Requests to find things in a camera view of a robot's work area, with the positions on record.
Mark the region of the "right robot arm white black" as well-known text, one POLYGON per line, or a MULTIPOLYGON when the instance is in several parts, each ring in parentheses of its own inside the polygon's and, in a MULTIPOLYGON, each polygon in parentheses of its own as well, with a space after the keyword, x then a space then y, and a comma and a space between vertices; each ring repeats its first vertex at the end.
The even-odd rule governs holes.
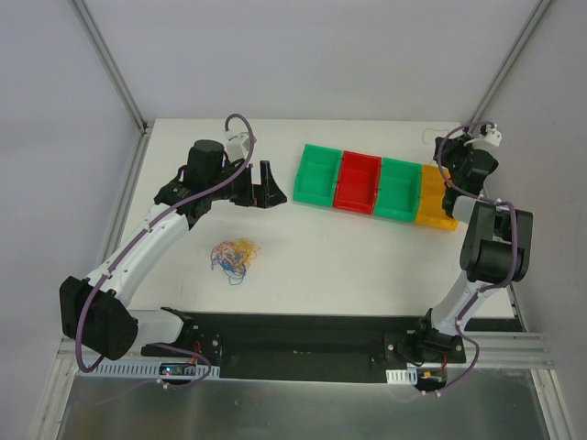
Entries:
POLYGON ((485 180, 498 160, 481 148, 488 136, 468 134, 435 139, 434 161, 445 181, 442 209, 467 225, 460 251, 460 275, 443 300, 420 319, 413 338, 418 364, 460 359, 465 326, 496 291, 527 273, 533 214, 489 199, 485 180))

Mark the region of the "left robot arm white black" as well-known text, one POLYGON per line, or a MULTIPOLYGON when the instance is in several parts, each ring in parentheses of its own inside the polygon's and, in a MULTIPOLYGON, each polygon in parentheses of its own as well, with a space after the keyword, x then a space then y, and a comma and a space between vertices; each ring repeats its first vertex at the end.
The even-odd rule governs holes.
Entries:
POLYGON ((216 201, 236 206, 272 208, 287 201, 260 162, 260 183, 251 177, 254 137, 230 135, 228 142, 194 142, 188 160, 160 188, 135 231, 97 268, 82 279, 68 277, 60 286, 62 332, 77 347, 118 360, 133 346, 162 343, 173 356, 187 355, 194 345, 189 316, 169 307, 131 311, 139 285, 158 260, 206 215, 216 201))

